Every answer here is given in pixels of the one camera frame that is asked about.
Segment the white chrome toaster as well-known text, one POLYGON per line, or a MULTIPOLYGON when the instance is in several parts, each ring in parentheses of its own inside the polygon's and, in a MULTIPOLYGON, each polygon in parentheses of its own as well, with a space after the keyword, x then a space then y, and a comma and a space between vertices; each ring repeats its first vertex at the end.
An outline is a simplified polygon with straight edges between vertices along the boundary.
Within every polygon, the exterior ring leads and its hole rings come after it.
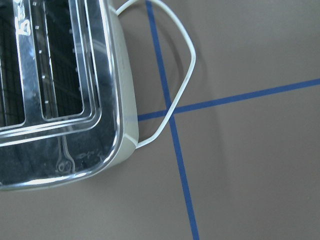
POLYGON ((0 3, 0 189, 61 186, 139 141, 126 41, 110 0, 0 3))

